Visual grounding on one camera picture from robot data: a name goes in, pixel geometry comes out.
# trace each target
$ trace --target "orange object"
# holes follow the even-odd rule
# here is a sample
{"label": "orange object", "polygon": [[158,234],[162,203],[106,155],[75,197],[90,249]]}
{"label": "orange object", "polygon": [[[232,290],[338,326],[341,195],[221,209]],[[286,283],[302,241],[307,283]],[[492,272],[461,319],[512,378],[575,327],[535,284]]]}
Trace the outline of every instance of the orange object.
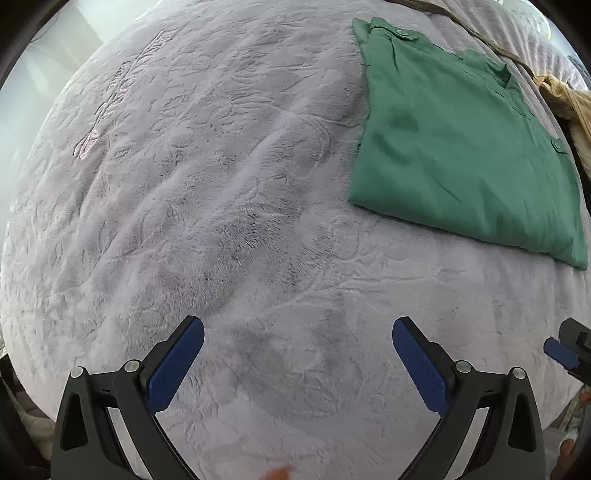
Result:
{"label": "orange object", "polygon": [[277,468],[266,474],[261,480],[290,480],[290,466]]}
{"label": "orange object", "polygon": [[589,403],[591,402],[591,392],[581,393],[579,397],[579,403]]}

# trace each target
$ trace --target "bed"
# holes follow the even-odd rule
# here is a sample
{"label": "bed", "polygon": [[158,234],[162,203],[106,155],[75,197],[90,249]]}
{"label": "bed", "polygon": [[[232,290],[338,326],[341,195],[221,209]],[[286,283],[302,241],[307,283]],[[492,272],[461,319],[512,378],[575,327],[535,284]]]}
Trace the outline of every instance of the bed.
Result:
{"label": "bed", "polygon": [[[501,5],[436,2],[584,88]],[[374,15],[507,62],[564,138],[525,69],[447,16],[384,0],[161,1],[69,81],[11,206],[0,321],[50,417],[72,367],[143,358],[187,314],[205,344],[158,418],[204,479],[286,463],[295,479],[396,478],[437,421],[392,348],[402,315],[479,370],[524,367],[543,426],[558,415],[579,385],[542,345],[569,316],[587,323],[589,272],[346,201],[367,116],[351,20]],[[583,202],[581,215],[588,233]]]}

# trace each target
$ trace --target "beige cloth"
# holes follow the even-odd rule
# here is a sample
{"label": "beige cloth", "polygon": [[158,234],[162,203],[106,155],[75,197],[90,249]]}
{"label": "beige cloth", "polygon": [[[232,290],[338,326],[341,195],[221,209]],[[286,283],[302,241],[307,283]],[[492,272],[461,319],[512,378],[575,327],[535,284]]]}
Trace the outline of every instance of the beige cloth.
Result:
{"label": "beige cloth", "polygon": [[573,90],[550,74],[537,75],[534,81],[552,113],[569,120],[574,146],[591,179],[591,92]]}

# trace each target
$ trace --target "blue gripper pad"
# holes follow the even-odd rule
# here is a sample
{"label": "blue gripper pad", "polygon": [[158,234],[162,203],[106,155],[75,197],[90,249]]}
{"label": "blue gripper pad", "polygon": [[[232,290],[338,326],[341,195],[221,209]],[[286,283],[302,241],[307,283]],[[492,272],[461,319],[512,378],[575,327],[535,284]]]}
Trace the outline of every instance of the blue gripper pad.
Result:
{"label": "blue gripper pad", "polygon": [[151,415],[168,408],[184,376],[201,350],[204,338],[203,323],[194,317],[148,380],[144,404]]}
{"label": "blue gripper pad", "polygon": [[556,338],[546,339],[544,353],[560,363],[566,370],[572,370],[579,366],[579,356]]}
{"label": "blue gripper pad", "polygon": [[392,342],[427,408],[444,417],[449,409],[447,382],[402,319],[394,322]]}

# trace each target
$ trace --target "green shirt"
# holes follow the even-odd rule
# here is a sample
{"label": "green shirt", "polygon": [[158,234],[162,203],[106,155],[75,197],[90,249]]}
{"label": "green shirt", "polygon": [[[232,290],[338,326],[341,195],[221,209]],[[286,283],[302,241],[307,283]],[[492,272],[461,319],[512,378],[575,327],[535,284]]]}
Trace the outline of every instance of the green shirt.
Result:
{"label": "green shirt", "polygon": [[369,118],[349,200],[586,269],[574,166],[508,66],[473,50],[448,53],[382,18],[355,18],[353,30]]}

